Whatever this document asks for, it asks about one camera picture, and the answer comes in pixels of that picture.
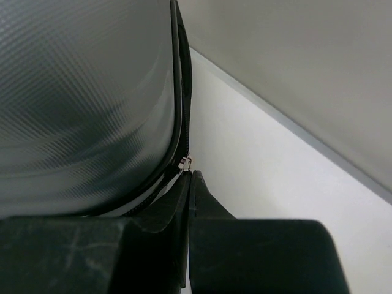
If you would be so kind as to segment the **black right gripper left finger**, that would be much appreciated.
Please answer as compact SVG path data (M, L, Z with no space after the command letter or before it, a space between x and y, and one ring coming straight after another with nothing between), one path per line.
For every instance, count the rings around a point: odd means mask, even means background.
M191 173L132 217L1 221L2 293L179 293Z

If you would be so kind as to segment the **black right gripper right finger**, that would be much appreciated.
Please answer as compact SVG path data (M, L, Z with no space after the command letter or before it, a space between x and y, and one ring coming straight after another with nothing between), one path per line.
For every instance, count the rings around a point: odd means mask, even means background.
M348 293L334 241L303 219L237 219L200 171L190 184L189 278L193 293Z

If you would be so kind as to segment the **grey suitcase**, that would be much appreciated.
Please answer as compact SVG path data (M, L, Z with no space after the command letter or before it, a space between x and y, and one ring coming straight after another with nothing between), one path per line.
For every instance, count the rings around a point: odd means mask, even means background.
M176 1L1 2L1 217L121 216L189 153Z

